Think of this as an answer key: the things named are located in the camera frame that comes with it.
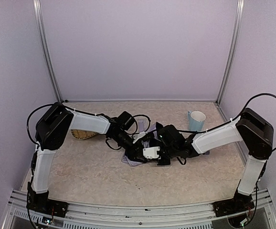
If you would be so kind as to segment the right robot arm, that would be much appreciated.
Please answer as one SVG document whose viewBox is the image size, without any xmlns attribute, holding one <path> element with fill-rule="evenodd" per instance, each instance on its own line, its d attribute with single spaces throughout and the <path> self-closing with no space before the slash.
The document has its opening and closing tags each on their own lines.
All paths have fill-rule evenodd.
<svg viewBox="0 0 276 229">
<path fill-rule="evenodd" d="M 198 157 L 213 149 L 242 142 L 249 151 L 244 173 L 234 196 L 213 203 L 217 217 L 227 216 L 253 209 L 252 193 L 265 170 L 273 150 L 274 129 L 272 125 L 250 108 L 225 124 L 203 133 L 192 133 L 185 138 L 173 125 L 157 131 L 167 158 L 180 157 L 184 160 Z"/>
</svg>

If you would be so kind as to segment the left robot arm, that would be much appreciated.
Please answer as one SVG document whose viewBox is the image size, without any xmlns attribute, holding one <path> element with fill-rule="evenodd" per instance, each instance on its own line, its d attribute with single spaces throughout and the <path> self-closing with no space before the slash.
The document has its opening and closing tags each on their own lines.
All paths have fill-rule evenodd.
<svg viewBox="0 0 276 229">
<path fill-rule="evenodd" d="M 134 116 L 124 111 L 118 117 L 105 114 L 92 114 L 75 110 L 62 103 L 47 105 L 48 110 L 36 123 L 35 152 L 31 161 L 32 177 L 28 182 L 28 210 L 52 214 L 65 214 L 68 204 L 49 199 L 49 173 L 53 157 L 63 145 L 70 129 L 91 131 L 105 135 L 106 141 L 114 140 L 119 148 L 125 150 L 126 157 L 134 162 L 146 163 L 143 155 L 144 145 L 133 139 L 127 131 L 136 124 Z"/>
</svg>

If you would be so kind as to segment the lilac folding umbrella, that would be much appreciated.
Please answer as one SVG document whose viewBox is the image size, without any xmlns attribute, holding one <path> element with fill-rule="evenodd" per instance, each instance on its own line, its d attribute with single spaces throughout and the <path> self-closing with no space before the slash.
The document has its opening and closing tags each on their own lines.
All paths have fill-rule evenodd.
<svg viewBox="0 0 276 229">
<path fill-rule="evenodd" d="M 155 124 L 155 128 L 125 150 L 125 156 L 134 162 L 146 164 L 156 161 L 158 166 L 169 166 L 172 159 L 177 159 L 181 165 L 188 158 L 198 157 L 199 153 L 193 148 L 193 138 L 198 131 L 178 130 L 174 125 L 163 126 Z"/>
</svg>

